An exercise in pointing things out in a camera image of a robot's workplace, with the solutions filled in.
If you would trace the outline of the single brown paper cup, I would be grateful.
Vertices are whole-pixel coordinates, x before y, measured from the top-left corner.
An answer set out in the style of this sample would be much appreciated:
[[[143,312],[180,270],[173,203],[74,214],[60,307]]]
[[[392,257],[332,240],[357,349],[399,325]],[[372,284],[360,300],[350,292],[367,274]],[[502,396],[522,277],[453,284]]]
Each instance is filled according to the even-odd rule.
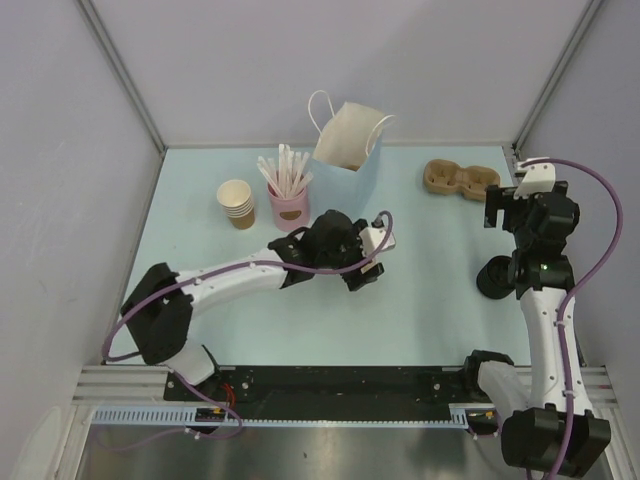
[[[362,274],[365,274],[366,272],[368,272],[369,270],[371,270],[373,267],[375,267],[377,265],[377,261],[371,261],[369,263],[367,263],[366,265],[364,265],[363,267],[360,268],[360,272]]]

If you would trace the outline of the white and blue paper bag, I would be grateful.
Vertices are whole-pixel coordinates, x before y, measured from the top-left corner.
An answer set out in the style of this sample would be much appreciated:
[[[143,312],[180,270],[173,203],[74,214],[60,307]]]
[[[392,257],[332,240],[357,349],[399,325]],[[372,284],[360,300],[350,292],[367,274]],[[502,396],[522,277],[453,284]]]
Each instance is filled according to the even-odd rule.
[[[352,220],[360,218],[377,183],[381,137],[395,120],[375,108],[345,102],[336,109],[327,98],[330,117],[324,125],[315,118],[314,98],[327,92],[314,92],[307,104],[309,118],[318,131],[311,155],[309,183],[311,215],[317,218],[328,210],[337,210]],[[360,165],[358,171],[343,168]]]

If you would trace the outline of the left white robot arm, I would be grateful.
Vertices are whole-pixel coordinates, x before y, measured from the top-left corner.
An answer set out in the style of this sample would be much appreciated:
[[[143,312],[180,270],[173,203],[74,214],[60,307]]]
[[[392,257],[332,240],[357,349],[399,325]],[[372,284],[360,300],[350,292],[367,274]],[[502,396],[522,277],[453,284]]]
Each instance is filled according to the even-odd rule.
[[[320,275],[338,275],[355,292],[384,272],[378,255],[394,248],[393,218],[351,220],[328,210],[311,226],[275,239],[236,262],[192,271],[167,263],[150,267],[121,307],[121,319],[147,365],[168,367],[197,398],[221,387],[218,365],[206,346],[189,338],[192,320],[213,306],[267,290],[281,290]]]

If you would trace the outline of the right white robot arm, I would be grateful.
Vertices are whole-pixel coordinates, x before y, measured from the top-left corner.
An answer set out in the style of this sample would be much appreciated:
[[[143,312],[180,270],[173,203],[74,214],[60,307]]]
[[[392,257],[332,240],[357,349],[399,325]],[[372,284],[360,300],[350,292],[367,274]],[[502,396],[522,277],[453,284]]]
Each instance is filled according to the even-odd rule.
[[[505,463],[538,472],[582,478],[611,440],[608,421],[594,414],[582,381],[573,328],[575,286],[568,237],[580,209],[556,183],[548,192],[520,196],[513,187],[486,189],[485,225],[511,233],[511,256],[492,258],[476,286],[493,300],[514,294],[523,312],[531,356],[531,383],[524,385],[513,362],[495,352],[474,351],[461,376],[463,393],[487,398],[501,421]]]

